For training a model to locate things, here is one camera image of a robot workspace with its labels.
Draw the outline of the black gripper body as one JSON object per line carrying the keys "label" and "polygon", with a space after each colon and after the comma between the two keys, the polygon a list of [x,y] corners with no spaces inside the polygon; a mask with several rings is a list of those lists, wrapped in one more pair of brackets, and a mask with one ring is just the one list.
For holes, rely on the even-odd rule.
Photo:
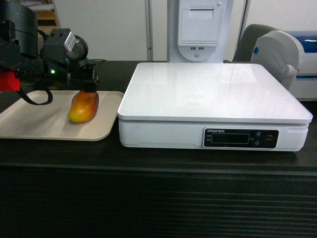
{"label": "black gripper body", "polygon": [[47,65],[48,78],[64,84],[83,87],[84,83],[96,83],[99,86],[97,66],[87,57],[72,61],[66,53],[76,43],[75,34],[69,28],[53,29],[44,41],[40,56]]}

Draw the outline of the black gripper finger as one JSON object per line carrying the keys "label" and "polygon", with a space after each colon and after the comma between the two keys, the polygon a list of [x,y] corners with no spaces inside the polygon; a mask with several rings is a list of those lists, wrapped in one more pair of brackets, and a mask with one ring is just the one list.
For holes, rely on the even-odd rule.
{"label": "black gripper finger", "polygon": [[84,83],[83,90],[86,93],[95,93],[97,91],[96,83]]}

